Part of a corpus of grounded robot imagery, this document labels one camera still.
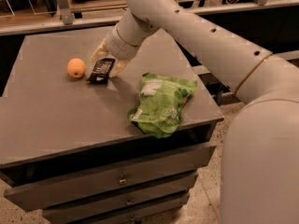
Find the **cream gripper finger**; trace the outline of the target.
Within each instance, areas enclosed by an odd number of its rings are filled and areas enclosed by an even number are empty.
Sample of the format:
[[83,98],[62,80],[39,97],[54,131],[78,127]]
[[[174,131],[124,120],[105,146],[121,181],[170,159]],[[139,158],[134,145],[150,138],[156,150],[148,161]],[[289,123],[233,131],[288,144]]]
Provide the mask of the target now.
[[127,60],[117,60],[114,64],[113,67],[109,73],[109,77],[113,78],[116,77],[118,75],[118,73],[120,73],[129,63],[130,61]]
[[106,58],[106,56],[109,54],[109,51],[107,49],[107,42],[105,39],[102,40],[102,42],[99,44],[99,46],[94,51],[93,55],[90,58],[91,63],[95,63],[98,60],[102,60]]

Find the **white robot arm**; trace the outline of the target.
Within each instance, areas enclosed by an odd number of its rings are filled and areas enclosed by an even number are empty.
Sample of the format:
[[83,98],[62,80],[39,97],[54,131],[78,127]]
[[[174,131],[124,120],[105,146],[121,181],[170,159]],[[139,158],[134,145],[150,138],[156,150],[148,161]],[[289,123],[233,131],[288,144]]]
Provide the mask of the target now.
[[299,224],[299,68],[178,0],[126,3],[94,60],[127,64],[162,28],[245,105],[222,147],[221,224]]

